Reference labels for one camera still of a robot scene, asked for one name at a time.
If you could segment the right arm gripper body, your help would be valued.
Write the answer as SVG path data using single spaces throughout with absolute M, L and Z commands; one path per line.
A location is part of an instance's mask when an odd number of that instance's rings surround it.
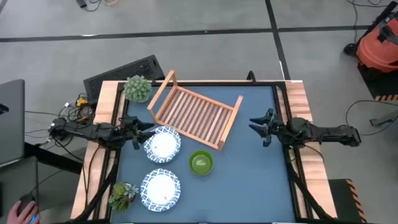
M 280 114 L 274 113 L 272 108 L 267 110 L 265 115 L 265 125 L 267 128 L 266 138 L 270 139 L 272 135 L 279 137 L 286 130 L 286 125 Z

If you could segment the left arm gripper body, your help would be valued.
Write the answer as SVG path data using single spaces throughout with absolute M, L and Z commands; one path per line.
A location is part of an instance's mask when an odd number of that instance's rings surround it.
M 134 142 L 141 141 L 141 131 L 143 130 L 142 122 L 137 116 L 125 116 L 119 118 L 120 129 L 125 137 L 132 137 Z

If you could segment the blue white patterned bowl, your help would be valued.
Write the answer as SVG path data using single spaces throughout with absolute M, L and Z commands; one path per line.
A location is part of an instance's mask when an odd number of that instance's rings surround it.
M 180 134 L 170 126 L 159 126 L 154 132 L 144 143 L 147 158 L 158 164 L 168 163 L 180 152 Z
M 178 202 L 180 195 L 180 181 L 171 170 L 152 170 L 141 182 L 141 203 L 152 212 L 171 209 Z

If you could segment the green plastic bowl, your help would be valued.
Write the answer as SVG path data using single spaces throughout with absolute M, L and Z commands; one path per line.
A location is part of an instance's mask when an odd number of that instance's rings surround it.
M 195 151 L 189 158 L 190 170 L 196 175 L 207 175 L 214 166 L 214 160 L 208 151 Z

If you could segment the wooden slatted shelf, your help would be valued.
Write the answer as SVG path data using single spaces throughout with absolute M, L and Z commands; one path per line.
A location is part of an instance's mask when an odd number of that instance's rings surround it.
M 157 124 L 170 126 L 180 134 L 216 150 L 222 150 L 243 101 L 238 96 L 229 106 L 178 84 L 169 71 L 147 109 Z

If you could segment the round green succulent in pot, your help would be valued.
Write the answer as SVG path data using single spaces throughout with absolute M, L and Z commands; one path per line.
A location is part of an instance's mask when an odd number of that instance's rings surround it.
M 152 93 L 151 83 L 144 76 L 134 75 L 124 84 L 125 98 L 136 103 L 146 102 Z

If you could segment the light wooden table board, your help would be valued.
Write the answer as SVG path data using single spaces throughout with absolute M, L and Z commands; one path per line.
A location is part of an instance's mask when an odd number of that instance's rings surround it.
M 179 80 L 178 84 L 184 88 L 191 86 L 265 86 L 277 85 L 277 99 L 282 106 L 282 116 L 303 117 L 312 120 L 308 99 L 301 80 Z M 123 86 L 123 81 L 104 81 L 99 94 L 95 112 L 95 123 L 108 123 L 115 116 L 121 117 L 122 109 L 127 106 L 123 96 L 118 96 L 118 87 Z M 309 192 L 314 196 L 319 205 L 327 214 L 336 218 L 336 208 L 331 194 L 324 162 L 318 153 L 320 145 L 310 143 L 304 147 L 299 157 L 302 165 L 302 180 L 306 181 Z M 115 153 L 107 154 L 106 150 L 90 141 L 86 147 L 83 169 L 80 174 L 76 190 L 71 218 L 79 216 L 84 208 L 84 202 L 90 202 L 95 193 L 100 189 L 100 183 L 110 173 L 111 165 L 116 160 Z

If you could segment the black perforated computer case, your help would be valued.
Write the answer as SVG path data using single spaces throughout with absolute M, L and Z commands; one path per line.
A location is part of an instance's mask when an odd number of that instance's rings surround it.
M 90 105 L 97 104 L 104 81 L 126 80 L 134 75 L 144 76 L 147 80 L 163 80 L 165 78 L 156 56 L 150 55 L 83 80 L 88 103 Z

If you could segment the small mixed succulent plant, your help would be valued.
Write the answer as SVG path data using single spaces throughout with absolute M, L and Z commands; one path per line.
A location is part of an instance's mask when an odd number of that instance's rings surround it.
M 116 212 L 123 212 L 132 204 L 139 189 L 130 183 L 116 183 L 113 185 L 113 191 L 109 196 L 109 206 Z

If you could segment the black hazard-striped floor mat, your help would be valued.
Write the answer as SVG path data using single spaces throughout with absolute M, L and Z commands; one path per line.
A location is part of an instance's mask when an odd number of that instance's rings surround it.
M 360 63 L 357 68 L 376 101 L 398 101 L 398 70 L 384 73 Z
M 329 186 L 339 220 L 367 223 L 354 182 L 351 179 L 330 179 Z

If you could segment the grey metal stand foot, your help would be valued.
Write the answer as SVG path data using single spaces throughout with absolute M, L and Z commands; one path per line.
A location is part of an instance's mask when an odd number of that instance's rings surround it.
M 370 119 L 369 122 L 371 123 L 371 126 L 378 127 L 382 126 L 383 124 L 393 123 L 397 118 L 398 118 L 398 111 L 395 111 L 389 114 L 385 114 L 380 118 Z

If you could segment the black computer mouse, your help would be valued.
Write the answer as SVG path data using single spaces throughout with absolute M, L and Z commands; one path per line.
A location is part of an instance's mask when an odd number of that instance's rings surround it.
M 17 209 L 17 216 L 19 216 L 22 211 L 26 208 L 26 206 L 28 206 L 29 203 L 31 202 L 35 202 L 36 198 L 32 193 L 28 193 L 23 195 L 19 201 L 21 202 L 21 204 L 19 205 L 19 208 Z

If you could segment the dark grey desk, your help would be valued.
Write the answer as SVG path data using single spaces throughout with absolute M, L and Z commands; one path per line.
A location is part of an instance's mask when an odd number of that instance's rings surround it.
M 35 157 L 0 167 L 0 224 L 6 224 L 10 209 L 24 195 L 32 195 L 39 205 L 38 183 Z

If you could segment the person's hand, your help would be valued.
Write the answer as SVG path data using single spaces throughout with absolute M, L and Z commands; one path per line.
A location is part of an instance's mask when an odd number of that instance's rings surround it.
M 21 201 L 17 201 L 10 209 L 6 224 L 39 224 L 40 214 L 39 208 L 34 201 L 27 204 L 25 209 L 18 215 L 17 210 L 21 205 Z

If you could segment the black table frame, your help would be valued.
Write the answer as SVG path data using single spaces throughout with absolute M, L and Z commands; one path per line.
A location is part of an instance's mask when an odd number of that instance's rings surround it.
M 165 212 L 152 212 L 136 198 L 125 212 L 110 212 L 111 223 L 294 223 L 298 198 L 288 178 L 288 157 L 273 137 L 264 147 L 250 120 L 278 104 L 271 84 L 189 83 L 187 88 L 234 106 L 242 103 L 220 151 L 182 136 L 176 157 L 163 165 L 179 179 L 181 194 Z

